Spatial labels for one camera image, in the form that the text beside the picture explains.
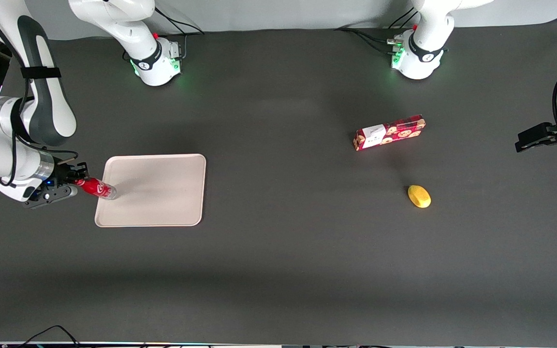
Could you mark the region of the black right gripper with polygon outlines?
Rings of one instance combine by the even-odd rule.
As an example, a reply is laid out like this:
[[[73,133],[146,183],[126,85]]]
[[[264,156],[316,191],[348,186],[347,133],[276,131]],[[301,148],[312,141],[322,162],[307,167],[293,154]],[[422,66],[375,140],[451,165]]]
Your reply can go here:
[[[77,165],[70,163],[56,164],[49,177],[49,193],[51,196],[71,198],[79,192],[73,182],[75,180],[88,180],[89,178],[87,163],[84,161]]]

